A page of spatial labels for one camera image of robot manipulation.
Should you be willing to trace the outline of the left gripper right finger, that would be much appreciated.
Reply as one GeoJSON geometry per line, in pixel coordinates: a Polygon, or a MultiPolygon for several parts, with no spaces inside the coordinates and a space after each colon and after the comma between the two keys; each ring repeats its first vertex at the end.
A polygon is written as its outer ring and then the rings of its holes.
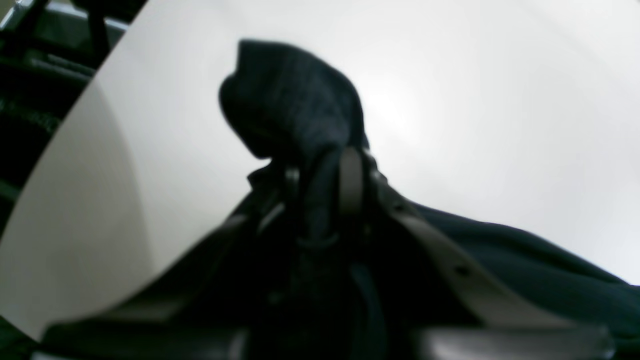
{"type": "Polygon", "coordinates": [[[610,360],[615,345],[603,326],[579,325],[542,310],[513,292],[468,253],[413,212],[387,184],[366,151],[346,148],[339,165],[342,215],[378,207],[402,228],[434,266],[478,326],[422,329],[416,352],[423,360],[610,360]]]}

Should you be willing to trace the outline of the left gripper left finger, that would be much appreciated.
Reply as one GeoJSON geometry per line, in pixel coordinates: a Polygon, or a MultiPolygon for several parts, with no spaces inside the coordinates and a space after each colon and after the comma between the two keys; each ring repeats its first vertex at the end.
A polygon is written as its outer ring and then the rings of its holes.
{"type": "Polygon", "coordinates": [[[249,360],[252,336],[287,255],[278,223],[298,194],[295,167],[250,175],[222,224],[141,291],[105,311],[50,326],[42,360],[249,360]]]}

